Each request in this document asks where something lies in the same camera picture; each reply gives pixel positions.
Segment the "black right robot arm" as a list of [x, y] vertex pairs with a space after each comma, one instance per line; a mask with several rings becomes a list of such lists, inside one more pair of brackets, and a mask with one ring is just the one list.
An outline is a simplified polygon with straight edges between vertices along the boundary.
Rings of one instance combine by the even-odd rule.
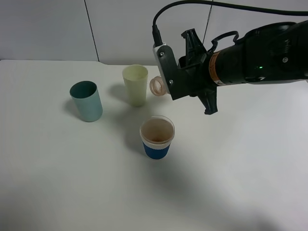
[[198, 97], [205, 114], [217, 109], [217, 89], [238, 84], [292, 83], [308, 78], [308, 24], [282, 22], [239, 37], [237, 31], [212, 40], [207, 50], [194, 29], [182, 33], [186, 54], [179, 60], [184, 80], [174, 99]]

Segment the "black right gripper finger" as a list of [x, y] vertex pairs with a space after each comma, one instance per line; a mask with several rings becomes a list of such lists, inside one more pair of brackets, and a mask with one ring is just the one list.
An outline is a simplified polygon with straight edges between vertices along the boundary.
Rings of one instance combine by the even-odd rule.
[[205, 107], [205, 115], [212, 115], [218, 112], [216, 90], [205, 90], [198, 93], [197, 97]]
[[184, 31], [181, 36], [185, 39], [185, 55], [181, 57], [182, 63], [198, 63], [206, 49], [200, 41], [195, 29]]

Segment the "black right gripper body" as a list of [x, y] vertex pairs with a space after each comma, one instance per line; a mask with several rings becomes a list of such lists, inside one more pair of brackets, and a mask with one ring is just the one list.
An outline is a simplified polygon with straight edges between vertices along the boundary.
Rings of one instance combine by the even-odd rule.
[[186, 56], [179, 59], [180, 79], [177, 82], [177, 97], [183, 98], [198, 93], [217, 95], [217, 86], [211, 80], [208, 70], [211, 53], [203, 52], [193, 56], [189, 61]]

